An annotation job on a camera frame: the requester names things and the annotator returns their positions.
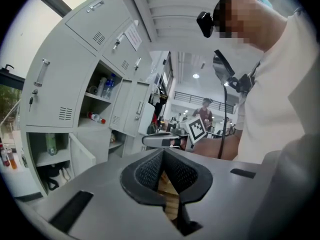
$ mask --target railing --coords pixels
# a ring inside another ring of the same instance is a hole
[[[182,92],[176,91],[174,93],[174,99],[177,100],[177,101],[188,102],[188,103],[192,103],[192,104],[196,104],[196,105],[202,106],[202,102],[204,100],[204,97],[194,96],[194,95],[190,95],[190,94],[186,94],[186,93],[182,93]],[[224,112],[225,111],[225,104],[214,100],[209,105],[209,108]],[[233,114],[234,106],[231,106],[231,105],[227,104],[226,105],[226,112],[230,113],[230,114]]]

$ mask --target key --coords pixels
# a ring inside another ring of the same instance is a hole
[[[30,100],[29,100],[29,112],[30,112],[30,110],[31,110],[31,105],[32,105],[32,103],[34,102],[34,98],[33,97],[31,97],[30,98]]]

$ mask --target black cable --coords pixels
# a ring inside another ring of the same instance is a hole
[[[222,152],[224,150],[226,126],[227,126],[227,89],[225,86],[223,86],[223,90],[224,90],[224,123],[223,123],[222,139],[221,139],[220,149],[218,153],[218,159],[221,159]]]

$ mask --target paper notice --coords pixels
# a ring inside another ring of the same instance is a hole
[[[137,51],[142,40],[136,30],[135,24],[132,23],[124,32],[125,36],[128,38],[133,48]]]

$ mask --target green bottle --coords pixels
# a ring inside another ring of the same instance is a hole
[[[57,153],[56,135],[54,133],[45,134],[46,150],[50,156]]]

